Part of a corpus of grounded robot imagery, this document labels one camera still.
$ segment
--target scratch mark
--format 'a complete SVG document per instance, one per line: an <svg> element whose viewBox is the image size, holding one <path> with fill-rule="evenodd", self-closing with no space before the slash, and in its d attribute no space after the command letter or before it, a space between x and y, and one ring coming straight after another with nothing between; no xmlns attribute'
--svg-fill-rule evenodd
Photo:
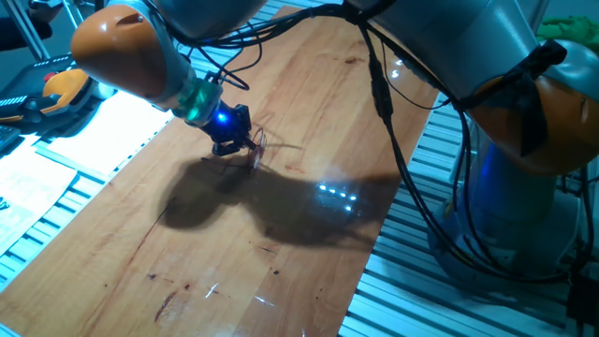
<svg viewBox="0 0 599 337"><path fill-rule="evenodd" d="M104 313L107 310L107 304L110 303L112 298L114 297L114 292L119 288L119 285L123 281L124 275L127 272L129 266L131 265L131 262L133 262L133 259L137 255L139 248L141 248L141 246L146 242L146 239L148 238L150 233L153 231L153 229L156 227L156 224L158 223L158 221L164 216L164 214L167 212L168 208L171 206L172 202L175 201L175 199L176 198L172 198L171 200L169 200L167 207L165 207L165 209L160 213L160 215L158 215L158 217L156 217L156 221L153 222L152 226L150 227L148 232L144 235L143 239L139 243L138 248L135 250L135 252L133 252L133 254L131 255L131 258L129 258L129 262L127 263L126 267L123 268L123 271L119 275L117 282L114 284L114 287L112 288L112 292L110 292L110 294L107 297L102 299L100 304L94 308L94 311L89 316L87 321L85 321L84 325L87 326L88 323L90 322L90 320L92 320L92 318L94 318L94 321L90 325L89 329L87 329L87 331L85 331L86 336L88 336L88 335L92 334L92 332L94 332L95 327L97 326L97 323L99 322L100 318L104 315Z"/></svg>
<svg viewBox="0 0 599 337"><path fill-rule="evenodd" d="M273 254L275 254L275 255L276 255L276 253L275 253L275 252L273 252L273 251L271 251L269 248L265 248L265 247L260 247L260 248L262 248L262 250L264 250L264 251L267 251L267 252L269 252L269 253L273 253Z"/></svg>
<svg viewBox="0 0 599 337"><path fill-rule="evenodd" d="M216 286L218 286L218 284L216 284L216 285L212 286L212 288L210 288L210 291L208 292L208 294L206 294L206 297L204 299L207 299L210 295L212 295L213 292L215 292L214 290L216 289Z"/></svg>
<svg viewBox="0 0 599 337"><path fill-rule="evenodd" d="M258 296L254 296L254 298L255 298L256 300L259 300L259 301L261 301L262 303L264 303L264 304L266 304L266 305L269 305L269 306L274 306L274 304L272 304L272 303L270 303L269 301L266 301L266 300L264 300L264 299L261 299L261 298L259 298Z"/></svg>
<svg viewBox="0 0 599 337"><path fill-rule="evenodd" d="M299 172L299 173L301 173L301 174L306 174L306 171L305 171L305 170L303 170L303 169L301 169L301 168L294 168L294 167L292 167L291 165L285 165L285 168L286 168L287 170L296 171L296 172Z"/></svg>
<svg viewBox="0 0 599 337"><path fill-rule="evenodd" d="M129 267L131 265L131 262L133 262L133 259L138 254L139 248L141 248L141 246L146 242L146 239L148 239L148 236L150 236L150 233L152 233L153 229L156 227L156 224L162 218L162 216L167 212L168 208L170 207L170 205L172 204L173 201L175 201L175 197L173 197L171 200L168 201L167 207L165 207L165 209L160 213L160 215L158 215L158 217L156 218L156 221L154 221L152 226L150 227L150 230L148 230L146 235L143 236L143 239L141 239L141 242L139 243L138 248L135 250L135 252L131 256L131 258L129 259L129 263L127 263L127 267Z"/></svg>
<svg viewBox="0 0 599 337"><path fill-rule="evenodd" d="M353 65L356 62L366 62L366 61L364 59L361 59L356 56L348 57L347 59L345 59L345 63L348 65Z"/></svg>
<svg viewBox="0 0 599 337"><path fill-rule="evenodd" d="M172 298L175 297L175 295L177 295L176 291L171 292L170 295L168 295L168 297L165 299L165 301L162 302L162 305L160 306L160 309L158 309L158 312L156 313L156 317L153 319L154 323L158 321L158 318L160 318L160 315L165 310L165 308L167 307L167 305L170 302L170 300L172 300Z"/></svg>

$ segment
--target black clamp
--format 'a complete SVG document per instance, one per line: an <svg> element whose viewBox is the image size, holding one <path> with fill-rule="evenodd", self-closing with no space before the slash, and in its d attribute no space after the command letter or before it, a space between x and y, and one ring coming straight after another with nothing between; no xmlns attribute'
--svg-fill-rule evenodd
<svg viewBox="0 0 599 337"><path fill-rule="evenodd" d="M599 281L585 276L576 276L573 280L566 316L582 324L596 327L599 321Z"/></svg>
<svg viewBox="0 0 599 337"><path fill-rule="evenodd" d="M250 111L247 106L238 105L234 109L221 102L206 125L200 127L214 142L212 153L218 156L234 154L243 147L250 150L256 145L250 140Z"/></svg>

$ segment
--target black cable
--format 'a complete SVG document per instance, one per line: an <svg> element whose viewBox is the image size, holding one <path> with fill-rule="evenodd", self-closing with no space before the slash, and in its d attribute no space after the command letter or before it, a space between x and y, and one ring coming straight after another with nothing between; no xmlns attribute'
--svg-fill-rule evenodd
<svg viewBox="0 0 599 337"><path fill-rule="evenodd" d="M243 87L243 86L242 86L242 85L240 85L239 83L236 83L236 82L234 82L234 81L232 81L232 80L230 80L230 79L228 79L228 78L226 78L226 77L221 77L221 78L220 78L220 82L219 82L219 84L223 84L223 82L227 82L227 83L231 84L232 86L234 86L234 87L236 87L236 88L238 88L238 89L241 89L241 90L247 91L247 90L245 89L245 87Z"/></svg>
<svg viewBox="0 0 599 337"><path fill-rule="evenodd" d="M393 83L391 83L391 81L389 80L389 75L387 73L387 53L385 52L385 43L383 42L383 40L381 40L381 47L383 48L383 67L385 68L385 78L387 79L387 82L389 83L389 85L391 86L391 88L398 93L401 97L403 97L403 99L405 99L406 101L410 102L412 105L419 107L421 109L424 110L437 110L440 109L446 105L448 105L449 103L451 103L451 100L448 99L447 101L443 102L443 104L436 106L436 107L424 107L418 103L416 103L415 101L413 101L412 99L410 99L408 96L404 95L401 91L399 91L395 85L393 85Z"/></svg>
<svg viewBox="0 0 599 337"><path fill-rule="evenodd" d="M412 72L418 73L420 74L419 76L425 77L426 82L430 84L433 88L439 90L444 95L449 97L451 101L456 101L455 97L449 92L449 90L447 90L445 85L442 84L425 66L420 64L420 62L414 56L412 56L411 53L409 53L400 45L395 43L395 41L387 37L385 34L381 33L381 31L374 28L371 24L367 22L365 22L364 24L370 32L375 34L376 37L382 40L385 43L385 45L387 45L393 51L395 56L402 59L406 65L409 64Z"/></svg>
<svg viewBox="0 0 599 337"><path fill-rule="evenodd" d="M215 65L220 71L224 72L230 78L235 80L239 84L239 86L237 86L238 88L245 91L250 90L250 86L244 80L240 79L237 75L231 73L230 71L226 70L223 66L219 65L218 62L214 61L214 59L212 59L210 55L207 52L205 52L202 48L197 49L199 50L199 52L201 52L202 55L204 55L204 57L206 57L208 61Z"/></svg>
<svg viewBox="0 0 599 337"><path fill-rule="evenodd" d="M248 22L247 24L250 26L251 29L254 29L254 26L251 23ZM260 42L260 43L258 43L258 57L256 58L256 60L252 64L250 64L248 66L242 66L242 67L237 68L235 70L231 70L231 73L240 72L240 71L247 70L249 68L252 68L252 67L256 66L257 64L260 63L260 61L262 61L262 54L263 54L262 42Z"/></svg>
<svg viewBox="0 0 599 337"><path fill-rule="evenodd" d="M591 207L591 196L589 192L589 169L587 166L580 169L580 183L582 185L582 203L584 205L584 211L587 215L587 248L582 253L582 259L576 263L576 269L574 273L579 273L585 267L585 265L591 260L592 249L595 245L595 229L592 221L592 207Z"/></svg>
<svg viewBox="0 0 599 337"><path fill-rule="evenodd" d="M462 154L466 154L466 170L464 174L464 210L466 211L466 219L468 222L468 228L471 231L473 238L475 239L478 248L483 252L483 255L487 258L487 261L490 265L498 271L507 272L507 270L495 260L495 258L491 255L489 248L486 244L482 242L475 228L474 221L472 220L472 213L470 210L470 166L472 165L472 142L470 140L470 128L468 127L468 121L466 120L466 114L463 111L458 110L458 115L460 116L461 121L461 133L462 133L462 144L466 144L466 151Z"/></svg>
<svg viewBox="0 0 599 337"><path fill-rule="evenodd" d="M471 257L469 257L461 248L459 248L454 242L453 240L449 239L446 232L440 227L440 225L438 224L438 222L436 221L436 219L433 217L431 210L428 208L428 206L426 205L426 203L424 202L422 196L419 194L419 192L417 191L416 185L414 184L414 182L412 181L412 178L410 176L410 173L407 170L407 167L405 166L405 161L403 159L402 153L401 153L401 149L399 147L399 144L397 142L397 139L395 138L395 134L393 133L393 128L392 128L392 123L390 120L390 116L389 117L384 117L383 118L384 123L387 127L387 132L389 133L389 136L391 137L391 143L393 146L393 152L396 156L396 164L400 170L400 174L402 176L402 179L406 185L406 188L408 189L408 192L410 193L410 195L412 196L415 204L416 204L416 208L418 209L418 211L420 212L420 214L422 215L424 221L427 223L427 225L431 228L433 234L435 234L437 236L437 238L440 240L440 242L447 248L447 251L457 260L461 261L462 263L464 263L466 266L470 267L471 269L475 270L475 271L479 271L482 273L485 273L487 275L491 275L491 276L495 276L498 278L502 278L505 280L509 280L509 281L514 281L514 282L520 282L520 283L527 283L527 284L549 284L549 283L556 283L556 282L565 282L569 279L570 275L573 272L576 272L577 269L579 268L578 266L572 266L572 268L568 271L562 271L562 272L558 272L556 274L550 275L550 276L546 276L546 277L538 277L538 278L525 278L525 277L519 277L516 275L511 275L511 274L506 274L503 273L501 271L497 271L495 269L493 269L490 266L486 266L483 264L480 264L480 262L477 262L475 260L473 260ZM465 137L465 139L463 140L463 144L465 146L465 151L463 151L460 155L460 161L463 162L464 156L466 156L466 165L467 165L467 169L466 169L466 180L465 180L465 186L464 188L467 189L468 188L468 181L470 179L470 172L469 172L469 168L471 165L471 144L470 144L470 135L468 134L468 136ZM470 215L469 212L467 212L469 215L469 222L472 221L472 216ZM472 245L468 242L468 240L466 239L466 244L469 245L470 247L472 247ZM474 247L472 247L473 252L475 253L475 255L477 256L477 258L482 261L482 262L487 262L482 256L480 256L476 250L474 249Z"/></svg>
<svg viewBox="0 0 599 337"><path fill-rule="evenodd" d="M371 60L374 59L376 60L376 51L374 51L374 46L373 46L373 41L371 40L371 37L368 35L368 30L366 28L366 25L361 24L358 26L360 33L362 34L362 37L364 37L364 42L366 43L366 48L368 48L368 53L371 57Z"/></svg>
<svg viewBox="0 0 599 337"><path fill-rule="evenodd" d="M193 47L216 47L221 49L238 49L250 47L259 43L275 38L288 31L301 21L316 16L343 17L343 7L340 5L322 5L319 7L310 7L300 10L296 13L284 16L268 22L257 23L254 29L250 29L239 35L221 37L217 39L192 39L187 38L176 31L173 27L167 25L169 32L178 38L182 43ZM256 37L252 40L246 40L248 37Z"/></svg>
<svg viewBox="0 0 599 337"><path fill-rule="evenodd" d="M235 60L239 55L241 55L241 53L243 52L243 48L240 48L235 55L233 55L233 57L229 58L228 60L226 60L226 62L223 63L223 68L226 68L226 66L228 66L228 64L230 64L231 62L233 62L233 60ZM218 81L218 79L220 79L219 84L223 84L223 81L225 81L225 77L223 77L223 72L221 70L218 71L218 73L216 74L216 81Z"/></svg>

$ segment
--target wood grain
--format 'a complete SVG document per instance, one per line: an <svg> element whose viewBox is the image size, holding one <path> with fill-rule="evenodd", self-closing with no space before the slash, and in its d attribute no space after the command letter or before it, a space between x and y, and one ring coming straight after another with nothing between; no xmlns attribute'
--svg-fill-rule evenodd
<svg viewBox="0 0 599 337"><path fill-rule="evenodd" d="M332 18L266 43L240 73L252 90L223 97L266 130L260 170L223 173L201 160L208 136L171 122L0 295L0 321L27 337L336 335L400 182L367 59L359 30ZM428 113L394 107L409 157Z"/></svg>

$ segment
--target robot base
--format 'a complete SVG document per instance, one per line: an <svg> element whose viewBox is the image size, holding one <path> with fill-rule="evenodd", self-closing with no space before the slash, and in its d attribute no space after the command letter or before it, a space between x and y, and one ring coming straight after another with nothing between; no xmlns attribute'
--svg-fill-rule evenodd
<svg viewBox="0 0 599 337"><path fill-rule="evenodd" d="M580 200L556 191L556 179L533 177L516 168L493 145L483 150L473 164L469 198L476 233L491 256L520 277L541 278L567 269L564 257L573 251L579 226L586 221ZM468 241L484 256L468 226L463 192L462 188L456 212L448 200L435 217L464 252L471 253ZM487 290L515 284L471 269L431 231L429 246L444 271L464 283Z"/></svg>

